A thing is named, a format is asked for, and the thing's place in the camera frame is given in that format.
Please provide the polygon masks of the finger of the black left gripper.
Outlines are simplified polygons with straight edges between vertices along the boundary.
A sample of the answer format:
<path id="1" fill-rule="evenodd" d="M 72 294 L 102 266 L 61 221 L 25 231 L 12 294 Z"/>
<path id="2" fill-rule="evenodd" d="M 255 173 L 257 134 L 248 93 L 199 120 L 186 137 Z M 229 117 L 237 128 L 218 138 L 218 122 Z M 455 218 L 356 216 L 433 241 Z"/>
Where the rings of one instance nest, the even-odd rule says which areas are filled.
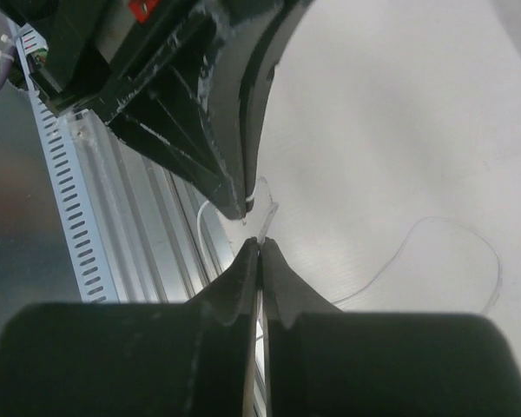
<path id="1" fill-rule="evenodd" d="M 247 213 L 254 207 L 261 132 L 275 69 L 311 4 L 310 1 L 279 2 L 280 9 L 257 42 L 241 81 L 240 133 Z"/>

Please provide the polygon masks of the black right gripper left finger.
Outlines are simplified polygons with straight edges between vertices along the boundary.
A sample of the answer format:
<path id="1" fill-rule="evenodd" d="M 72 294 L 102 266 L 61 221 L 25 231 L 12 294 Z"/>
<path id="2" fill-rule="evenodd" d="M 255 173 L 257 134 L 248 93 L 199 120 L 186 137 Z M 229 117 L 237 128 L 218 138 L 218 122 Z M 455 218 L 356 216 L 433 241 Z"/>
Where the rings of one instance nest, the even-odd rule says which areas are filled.
<path id="1" fill-rule="evenodd" d="M 259 243 L 183 303 L 44 303 L 0 335 L 0 416 L 250 416 Z"/>

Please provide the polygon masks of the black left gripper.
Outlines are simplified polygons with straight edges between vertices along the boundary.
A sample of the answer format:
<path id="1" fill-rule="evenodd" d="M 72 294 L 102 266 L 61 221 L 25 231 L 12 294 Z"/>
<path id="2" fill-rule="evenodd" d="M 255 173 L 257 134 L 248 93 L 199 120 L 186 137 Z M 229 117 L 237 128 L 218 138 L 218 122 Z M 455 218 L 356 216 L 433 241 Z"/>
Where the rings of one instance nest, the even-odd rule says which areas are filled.
<path id="1" fill-rule="evenodd" d="M 130 148 L 246 214 L 241 112 L 282 1 L 0 1 L 44 40 L 31 78 L 56 116 L 89 109 Z"/>

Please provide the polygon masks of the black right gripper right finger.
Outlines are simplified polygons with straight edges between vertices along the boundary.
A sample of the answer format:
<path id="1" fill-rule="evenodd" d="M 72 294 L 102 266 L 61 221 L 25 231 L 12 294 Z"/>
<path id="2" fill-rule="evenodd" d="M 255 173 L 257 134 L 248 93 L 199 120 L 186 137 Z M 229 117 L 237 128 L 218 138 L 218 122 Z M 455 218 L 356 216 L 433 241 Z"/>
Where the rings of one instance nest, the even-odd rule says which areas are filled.
<path id="1" fill-rule="evenodd" d="M 271 416 L 521 416 L 507 340 L 476 314 L 345 312 L 260 250 Z"/>

